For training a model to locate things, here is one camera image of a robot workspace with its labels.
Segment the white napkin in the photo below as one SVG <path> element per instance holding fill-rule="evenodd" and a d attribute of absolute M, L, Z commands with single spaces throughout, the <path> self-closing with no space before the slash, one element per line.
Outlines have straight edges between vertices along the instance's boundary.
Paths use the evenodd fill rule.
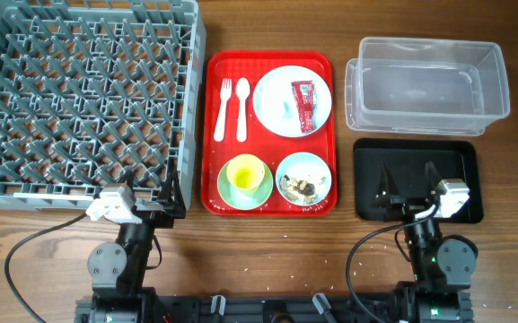
<path fill-rule="evenodd" d="M 284 113 L 283 113 L 282 119 L 293 120 L 295 117 L 296 106 L 292 102 L 284 100 L 283 108 L 284 108 Z"/>

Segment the green bowl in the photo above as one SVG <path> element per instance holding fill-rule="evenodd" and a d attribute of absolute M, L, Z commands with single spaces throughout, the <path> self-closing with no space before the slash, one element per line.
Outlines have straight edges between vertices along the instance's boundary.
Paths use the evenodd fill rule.
<path fill-rule="evenodd" d="M 222 167 L 217 178 L 218 193 L 227 205 L 234 209 L 249 211 L 266 203 L 274 187 L 273 175 L 267 164 L 264 164 L 265 177 L 263 181 L 258 189 L 250 195 L 243 194 L 230 184 L 227 178 L 227 166 L 228 164 L 225 164 Z"/>

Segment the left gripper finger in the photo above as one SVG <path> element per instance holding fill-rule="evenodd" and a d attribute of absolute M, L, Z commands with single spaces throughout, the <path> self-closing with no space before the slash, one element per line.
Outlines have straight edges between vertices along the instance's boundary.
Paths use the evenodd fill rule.
<path fill-rule="evenodd" d="M 123 170 L 122 175 L 117 180 L 117 183 L 123 187 L 123 191 L 127 196 L 134 197 L 134 173 L 132 170 Z"/>
<path fill-rule="evenodd" d="M 184 199 L 180 190 L 180 177 L 177 171 L 168 175 L 157 195 L 156 202 L 166 209 L 185 209 Z"/>

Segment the yellow plastic cup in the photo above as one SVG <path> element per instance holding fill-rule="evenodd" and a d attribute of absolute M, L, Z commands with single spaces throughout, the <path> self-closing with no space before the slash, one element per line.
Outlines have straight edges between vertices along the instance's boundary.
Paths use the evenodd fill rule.
<path fill-rule="evenodd" d="M 240 154 L 227 162 L 228 182 L 244 194 L 254 193 L 265 177 L 264 163 L 252 154 Z"/>

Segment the red ketchup packet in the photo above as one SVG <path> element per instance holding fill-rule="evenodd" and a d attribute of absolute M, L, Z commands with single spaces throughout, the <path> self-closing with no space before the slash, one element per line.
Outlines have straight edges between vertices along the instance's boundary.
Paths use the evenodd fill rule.
<path fill-rule="evenodd" d="M 313 81 L 294 81 L 291 82 L 294 101 L 297 107 L 300 128 L 303 134 L 310 133 L 315 129 L 314 114 L 314 94 L 315 88 Z"/>

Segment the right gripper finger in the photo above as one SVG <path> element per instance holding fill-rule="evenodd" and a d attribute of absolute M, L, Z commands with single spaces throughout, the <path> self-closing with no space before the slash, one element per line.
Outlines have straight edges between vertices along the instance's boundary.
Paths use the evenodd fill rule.
<path fill-rule="evenodd" d="M 385 163 L 380 166 L 380 179 L 378 190 L 375 194 L 374 207 L 394 207 L 403 205 L 405 199 L 399 194 L 398 188 Z"/>
<path fill-rule="evenodd" d="M 426 193 L 428 196 L 436 194 L 439 182 L 442 180 L 437 168 L 432 161 L 428 161 L 425 165 L 426 176 Z"/>

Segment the food scraps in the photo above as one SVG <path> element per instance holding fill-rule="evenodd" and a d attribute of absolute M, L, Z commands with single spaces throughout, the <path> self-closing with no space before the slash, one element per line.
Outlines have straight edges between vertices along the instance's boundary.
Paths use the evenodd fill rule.
<path fill-rule="evenodd" d="M 288 201 L 298 205 L 310 205 L 318 199 L 325 181 L 325 177 L 307 176 L 299 179 L 285 174 L 279 180 L 279 188 Z"/>

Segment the light blue bowl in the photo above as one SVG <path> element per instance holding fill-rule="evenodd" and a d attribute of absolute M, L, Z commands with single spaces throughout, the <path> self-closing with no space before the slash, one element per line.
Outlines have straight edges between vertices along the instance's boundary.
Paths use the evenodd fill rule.
<path fill-rule="evenodd" d="M 276 171 L 276 184 L 277 190 L 281 194 L 279 188 L 279 180 L 287 174 L 290 177 L 297 177 L 299 179 L 307 176 L 313 177 L 325 177 L 326 181 L 323 185 L 323 190 L 319 193 L 318 199 L 310 205 L 298 205 L 288 201 L 285 197 L 284 200 L 287 202 L 298 205 L 298 206 L 312 206 L 323 201 L 323 199 L 329 194 L 332 184 L 332 177 L 329 166 L 322 160 L 321 157 L 307 152 L 292 153 L 285 157 L 277 167 Z"/>

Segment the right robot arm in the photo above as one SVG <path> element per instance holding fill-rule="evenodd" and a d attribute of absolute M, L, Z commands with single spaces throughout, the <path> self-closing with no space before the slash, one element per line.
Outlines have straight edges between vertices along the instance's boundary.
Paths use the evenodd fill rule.
<path fill-rule="evenodd" d="M 388 168 L 381 166 L 375 204 L 387 218 L 402 221 L 415 280 L 399 282 L 389 299 L 391 322 L 472 322 L 470 288 L 478 248 L 461 235 L 443 236 L 439 221 L 460 211 L 470 198 L 462 179 L 443 179 L 425 165 L 426 196 L 402 196 Z"/>

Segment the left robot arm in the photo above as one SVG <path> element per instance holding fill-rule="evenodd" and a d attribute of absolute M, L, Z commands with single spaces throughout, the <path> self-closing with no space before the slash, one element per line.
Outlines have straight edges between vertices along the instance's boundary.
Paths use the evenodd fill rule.
<path fill-rule="evenodd" d="M 170 229 L 174 221 L 186 216 L 187 207 L 180 191 L 180 176 L 169 175 L 161 186 L 154 210 L 139 210 L 132 188 L 133 179 L 127 174 L 107 185 L 95 198 L 86 214 L 97 221 L 105 218 L 119 225 L 115 241 L 102 243 L 90 254 L 87 262 L 92 277 L 92 300 L 89 306 L 79 304 L 76 322 L 171 322 L 153 287 L 144 287 L 145 273 L 152 247 L 160 243 L 154 232 Z"/>

